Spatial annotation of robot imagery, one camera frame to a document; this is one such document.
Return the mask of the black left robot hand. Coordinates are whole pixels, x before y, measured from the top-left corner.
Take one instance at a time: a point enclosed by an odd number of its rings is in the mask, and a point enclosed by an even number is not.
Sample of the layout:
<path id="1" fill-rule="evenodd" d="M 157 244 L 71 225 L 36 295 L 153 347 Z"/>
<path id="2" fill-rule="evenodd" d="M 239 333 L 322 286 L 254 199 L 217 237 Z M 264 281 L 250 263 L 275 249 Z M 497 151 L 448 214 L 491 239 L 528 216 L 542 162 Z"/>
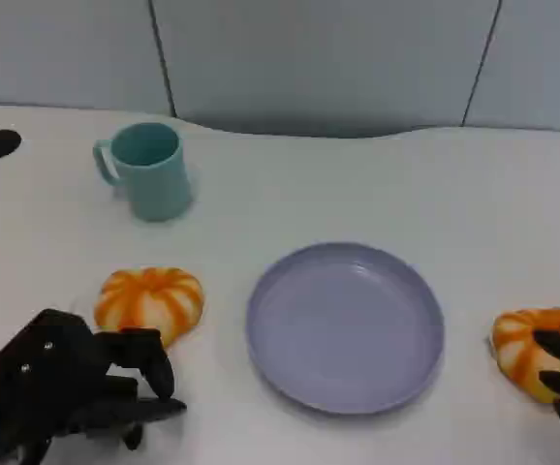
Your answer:
<path id="1" fill-rule="evenodd" d="M 0 463 L 43 462 L 55 438 L 120 439 L 136 450 L 148 423 L 184 414 L 159 330 L 94 332 L 45 309 L 0 350 Z"/>

